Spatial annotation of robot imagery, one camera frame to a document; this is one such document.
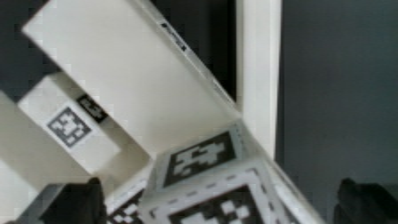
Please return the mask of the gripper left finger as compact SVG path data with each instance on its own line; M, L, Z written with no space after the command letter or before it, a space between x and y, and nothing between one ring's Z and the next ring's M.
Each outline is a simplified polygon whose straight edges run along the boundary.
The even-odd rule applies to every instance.
M99 178L48 184L10 224L106 224Z

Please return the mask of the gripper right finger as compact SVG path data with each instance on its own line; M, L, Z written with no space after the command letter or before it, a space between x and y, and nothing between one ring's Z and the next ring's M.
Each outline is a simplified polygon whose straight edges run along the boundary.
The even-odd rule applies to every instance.
M398 199L380 184L341 180L332 224L398 224Z

